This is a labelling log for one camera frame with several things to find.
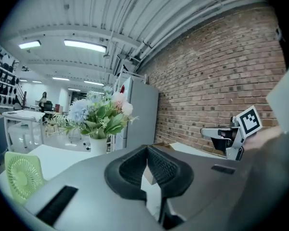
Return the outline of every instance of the cardboard box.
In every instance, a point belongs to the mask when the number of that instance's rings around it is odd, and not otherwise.
[[[164,142],[161,142],[161,143],[156,143],[154,145],[157,145],[157,146],[162,146],[162,147],[165,147],[169,150],[174,150],[173,147],[167,143],[164,143]],[[145,167],[144,169],[144,177],[147,179],[147,181],[151,184],[151,185],[154,185],[156,183],[156,180],[154,179],[149,167]]]

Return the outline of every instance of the refrigerator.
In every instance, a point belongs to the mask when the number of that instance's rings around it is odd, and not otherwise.
[[[122,92],[133,105],[133,117],[138,117],[116,135],[115,150],[137,148],[153,144],[158,112],[158,89],[129,77],[122,85]]]

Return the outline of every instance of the standing woman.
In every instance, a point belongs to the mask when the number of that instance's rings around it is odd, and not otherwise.
[[[42,98],[39,100],[39,107],[41,108],[41,111],[44,112],[44,104],[47,101],[47,92],[43,92]]]

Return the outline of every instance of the shelf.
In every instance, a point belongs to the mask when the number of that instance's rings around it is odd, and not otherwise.
[[[11,84],[5,83],[5,82],[3,82],[1,80],[0,80],[0,83],[3,84],[3,85],[9,86],[9,87],[15,87],[15,85],[11,85]]]
[[[15,94],[14,94],[14,96],[11,96],[11,95],[4,95],[4,94],[0,94],[0,96],[3,96],[3,97],[8,97],[8,98],[14,98],[14,97],[15,97]]]
[[[4,71],[4,72],[8,73],[10,76],[16,76],[16,75],[12,74],[10,71],[4,69],[3,67],[0,67],[0,70],[2,70],[2,71]]]
[[[13,106],[4,106],[4,105],[0,105],[0,108],[4,108],[4,109],[14,109]]]

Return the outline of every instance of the fan grille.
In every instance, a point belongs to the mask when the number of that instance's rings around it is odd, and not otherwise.
[[[21,156],[10,160],[7,175],[16,193],[24,200],[43,184],[42,177],[33,164]]]

